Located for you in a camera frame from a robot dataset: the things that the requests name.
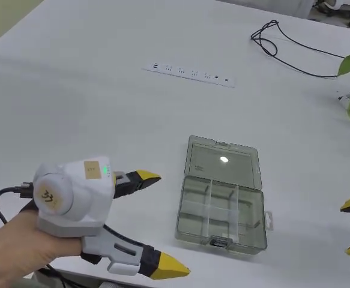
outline power outlet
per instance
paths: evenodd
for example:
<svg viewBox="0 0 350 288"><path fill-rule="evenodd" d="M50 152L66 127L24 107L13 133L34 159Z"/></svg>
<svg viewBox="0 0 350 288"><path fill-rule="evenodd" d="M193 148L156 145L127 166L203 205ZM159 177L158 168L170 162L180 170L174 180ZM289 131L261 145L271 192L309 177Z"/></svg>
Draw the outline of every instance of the power outlet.
<svg viewBox="0 0 350 288"><path fill-rule="evenodd" d="M185 79L200 81L204 83L210 83L215 85L221 85L224 87L235 87L235 82L232 77L226 77L219 74L208 73L200 71L198 69L189 69L185 67L173 67L170 64L160 64L157 62L151 63L143 68L144 70L157 72L161 74L167 74L171 76L182 77Z"/></svg>

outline finger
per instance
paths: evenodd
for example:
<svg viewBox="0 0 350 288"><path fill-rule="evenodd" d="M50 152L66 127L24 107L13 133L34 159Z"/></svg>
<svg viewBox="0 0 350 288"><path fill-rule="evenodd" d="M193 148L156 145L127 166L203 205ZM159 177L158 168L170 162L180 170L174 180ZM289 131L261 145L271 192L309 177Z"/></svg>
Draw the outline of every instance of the finger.
<svg viewBox="0 0 350 288"><path fill-rule="evenodd" d="M56 238L58 257L79 256L82 251L80 238Z"/></svg>

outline label sticker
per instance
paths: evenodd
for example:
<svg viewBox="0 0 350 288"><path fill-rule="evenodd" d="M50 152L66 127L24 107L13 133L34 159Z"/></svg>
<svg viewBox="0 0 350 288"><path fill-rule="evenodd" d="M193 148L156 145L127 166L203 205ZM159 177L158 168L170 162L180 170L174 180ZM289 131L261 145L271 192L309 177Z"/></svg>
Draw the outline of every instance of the label sticker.
<svg viewBox="0 0 350 288"><path fill-rule="evenodd" d="M85 179L101 179L98 161L84 161Z"/></svg>
<svg viewBox="0 0 350 288"><path fill-rule="evenodd" d="M58 193L55 193L52 189L46 185L40 186L36 193L38 197L49 209L57 211L60 209L62 199Z"/></svg>

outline floor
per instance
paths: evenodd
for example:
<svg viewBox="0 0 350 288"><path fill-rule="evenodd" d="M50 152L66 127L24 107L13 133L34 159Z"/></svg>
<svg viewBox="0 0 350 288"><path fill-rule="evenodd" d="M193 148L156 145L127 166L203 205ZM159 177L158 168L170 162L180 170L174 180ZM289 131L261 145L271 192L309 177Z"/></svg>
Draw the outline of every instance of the floor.
<svg viewBox="0 0 350 288"><path fill-rule="evenodd" d="M317 8L311 9L308 19L341 27L348 27L350 21L347 12L340 11L335 15L328 17L326 14L320 13Z"/></svg>
<svg viewBox="0 0 350 288"><path fill-rule="evenodd" d="M42 0L0 0L0 37L41 2Z"/></svg>

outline box lid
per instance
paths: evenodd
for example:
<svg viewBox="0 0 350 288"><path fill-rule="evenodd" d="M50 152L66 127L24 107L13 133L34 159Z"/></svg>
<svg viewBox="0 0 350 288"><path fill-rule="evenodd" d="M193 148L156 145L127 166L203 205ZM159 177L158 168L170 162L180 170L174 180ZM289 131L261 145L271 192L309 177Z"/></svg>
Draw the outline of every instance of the box lid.
<svg viewBox="0 0 350 288"><path fill-rule="evenodd" d="M262 189L258 151L237 144L190 136L184 173Z"/></svg>

